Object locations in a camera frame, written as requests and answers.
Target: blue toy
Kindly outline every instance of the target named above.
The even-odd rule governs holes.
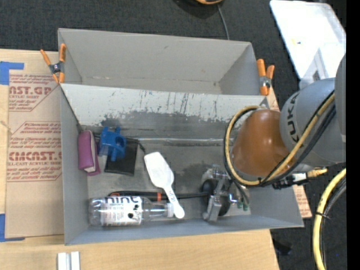
[[[125,157],[126,138],[120,135],[120,127],[117,127],[114,132],[109,131],[108,127],[104,127],[99,140],[98,155],[111,156],[111,161],[116,158]]]

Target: black carpet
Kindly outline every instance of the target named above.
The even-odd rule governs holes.
[[[251,42],[257,59],[275,65],[273,86],[281,108],[298,90],[298,79],[269,2],[224,0],[221,10],[230,39]],[[328,3],[346,30],[346,0]],[[0,0],[1,48],[57,51],[58,28],[227,39],[217,7],[191,0]],[[329,180],[342,167],[333,166],[328,175],[306,185],[313,213]],[[328,269],[347,269],[346,195],[334,205],[330,216],[325,228]],[[312,219],[305,219],[304,224],[304,228],[271,231],[275,241],[291,244],[288,255],[278,256],[281,270],[315,269]]]

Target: white label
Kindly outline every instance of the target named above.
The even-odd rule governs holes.
[[[138,196],[105,197],[101,205],[101,225],[140,225],[142,201]]]

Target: white spatula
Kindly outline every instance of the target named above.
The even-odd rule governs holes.
[[[164,157],[159,152],[153,152],[145,155],[144,160],[152,184],[158,188],[164,189],[170,203],[174,205],[175,217],[180,219],[183,218],[185,216],[185,211],[179,204],[172,189],[174,173]]]

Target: yellow cable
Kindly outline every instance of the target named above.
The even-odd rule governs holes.
[[[300,149],[300,147],[303,145],[303,142],[305,141],[305,139],[309,136],[310,131],[312,130],[312,128],[315,126],[315,124],[318,122],[319,117],[324,113],[324,111],[329,107],[329,105],[335,100],[335,94],[332,94],[326,101],[325,103],[321,106],[321,108],[319,109],[319,111],[316,113],[316,115],[314,115],[314,117],[312,118],[312,120],[310,121],[310,123],[308,124],[308,126],[305,128],[305,131],[303,133],[303,135],[300,137],[300,139],[298,140],[298,142],[295,144],[294,148],[291,150],[291,152],[288,154],[288,156],[286,157],[286,159],[279,165],[279,167],[266,179],[263,178],[261,180],[257,180],[257,181],[248,181],[245,180],[243,178],[241,178],[235,171],[234,167],[232,166],[231,163],[231,159],[230,159],[230,147],[229,147],[229,140],[230,140],[230,133],[231,130],[233,128],[233,125],[235,124],[236,120],[238,119],[238,117],[240,115],[242,115],[244,112],[248,112],[248,111],[254,111],[258,108],[260,108],[260,106],[248,106],[245,107],[243,109],[241,109],[239,112],[237,112],[234,117],[231,119],[227,131],[226,131],[226,135],[225,135],[225,158],[228,164],[228,167],[231,171],[231,174],[243,185],[248,185],[248,186],[257,186],[260,183],[262,183],[265,179],[267,181],[270,181],[273,179],[274,176],[280,174],[284,167],[287,166],[287,164],[290,162],[290,160],[295,156],[296,152]]]
[[[331,182],[326,187],[324,193],[320,198],[320,202],[317,207],[317,213],[323,214],[326,203],[329,199],[330,193],[334,190],[336,185],[343,179],[347,174],[347,169],[344,168],[338,175],[336,175]],[[325,266],[321,257],[320,251],[320,226],[321,226],[322,216],[316,214],[314,219],[313,227],[313,254],[316,266],[319,270],[325,270]]]

